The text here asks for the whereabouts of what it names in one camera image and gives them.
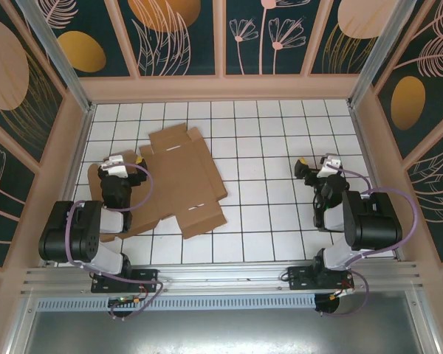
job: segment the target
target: gray floor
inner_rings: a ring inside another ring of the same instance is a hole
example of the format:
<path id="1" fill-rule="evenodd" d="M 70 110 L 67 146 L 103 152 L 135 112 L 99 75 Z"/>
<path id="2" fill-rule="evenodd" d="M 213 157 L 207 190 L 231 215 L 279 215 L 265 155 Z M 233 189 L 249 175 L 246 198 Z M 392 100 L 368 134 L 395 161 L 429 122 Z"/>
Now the gray floor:
<path id="1" fill-rule="evenodd" d="M 357 305 L 362 294 L 350 296 Z M 106 313 L 39 313 L 29 354 L 421 353 L 405 298 L 373 294 L 342 319 L 313 310 L 147 312 L 128 322 Z"/>

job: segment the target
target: wall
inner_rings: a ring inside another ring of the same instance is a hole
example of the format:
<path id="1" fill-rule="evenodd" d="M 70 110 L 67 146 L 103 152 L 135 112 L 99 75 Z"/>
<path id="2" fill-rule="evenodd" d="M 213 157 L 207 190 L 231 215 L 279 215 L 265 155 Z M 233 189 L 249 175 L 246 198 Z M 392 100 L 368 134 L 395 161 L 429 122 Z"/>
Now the wall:
<path id="1" fill-rule="evenodd" d="M 0 345 L 26 269 L 38 264 L 82 117 L 18 13 L 0 1 Z"/>
<path id="2" fill-rule="evenodd" d="M 378 183 L 409 192 L 420 206 L 403 251 L 418 261 L 443 334 L 443 0 L 418 6 L 358 113 Z M 410 207 L 393 202 L 409 230 Z"/>
<path id="3" fill-rule="evenodd" d="M 166 7 L 163 0 L 73 0 L 52 8 L 37 2 L 96 103 L 347 97 L 396 4 L 168 0 Z"/>

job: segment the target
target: white tile floor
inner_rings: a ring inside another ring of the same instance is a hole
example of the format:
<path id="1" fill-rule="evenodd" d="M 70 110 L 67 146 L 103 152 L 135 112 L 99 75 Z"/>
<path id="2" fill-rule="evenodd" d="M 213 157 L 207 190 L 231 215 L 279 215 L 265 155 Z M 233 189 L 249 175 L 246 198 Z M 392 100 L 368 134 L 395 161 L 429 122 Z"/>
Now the white tile floor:
<path id="1" fill-rule="evenodd" d="M 92 162 L 137 151 L 149 133 L 181 122 L 206 138 L 228 190 L 220 202 L 228 223 L 183 240 L 172 217 L 144 235 L 107 243 L 133 264 L 305 260 L 342 236 L 316 231 L 312 188 L 293 179 L 292 169 L 299 156 L 315 166 L 324 153 L 339 153 L 344 168 L 368 175 L 344 100 L 99 105 L 75 200 L 90 199 Z M 348 181 L 353 190 L 366 189 L 360 178 Z"/>

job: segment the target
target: cardboard sheet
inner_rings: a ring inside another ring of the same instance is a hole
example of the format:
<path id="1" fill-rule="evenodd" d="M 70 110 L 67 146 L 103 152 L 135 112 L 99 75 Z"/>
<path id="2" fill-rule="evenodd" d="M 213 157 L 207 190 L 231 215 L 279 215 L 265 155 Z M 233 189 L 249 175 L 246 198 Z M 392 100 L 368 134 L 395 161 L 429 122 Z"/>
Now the cardboard sheet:
<path id="1" fill-rule="evenodd" d="M 204 234 L 225 224 L 218 201 L 227 196 L 210 151 L 199 130 L 187 131 L 185 124 L 176 125 L 149 134 L 151 145 L 140 147 L 148 171 L 154 179 L 154 191 L 148 201 L 133 210 L 133 221 L 128 233 L 100 235 L 104 242 L 116 236 L 127 238 L 154 229 L 160 220 L 172 215 L 182 230 L 183 238 Z M 123 155 L 125 162 L 134 163 L 134 151 L 116 153 Z M 102 200 L 97 164 L 88 170 L 92 199 Z M 133 187 L 131 205 L 136 205 L 148 194 L 150 182 Z"/>

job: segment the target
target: vertical metal post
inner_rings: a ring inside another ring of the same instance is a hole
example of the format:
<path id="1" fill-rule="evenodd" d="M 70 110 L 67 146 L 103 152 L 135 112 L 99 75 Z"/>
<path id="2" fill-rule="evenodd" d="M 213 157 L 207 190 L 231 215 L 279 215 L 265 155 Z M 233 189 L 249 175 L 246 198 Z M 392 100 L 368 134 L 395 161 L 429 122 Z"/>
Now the vertical metal post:
<path id="1" fill-rule="evenodd" d="M 363 70 L 350 95 L 351 109 L 355 110 L 360 104 L 374 76 L 376 76 L 396 39 L 399 37 L 400 31 L 402 31 L 408 16 L 412 13 L 415 3 L 416 0 L 397 0 L 394 11 L 388 19 L 382 34 L 377 39 L 374 48 L 371 50 L 371 54 L 365 62 Z"/>
<path id="2" fill-rule="evenodd" d="M 48 26 L 36 1 L 16 0 L 24 17 L 35 31 L 41 45 L 47 51 L 55 67 L 66 82 L 69 90 L 74 94 L 79 106 L 87 112 L 90 109 L 89 98 L 80 84 L 78 76 L 66 58 L 61 46 L 59 45 L 54 33 Z"/>

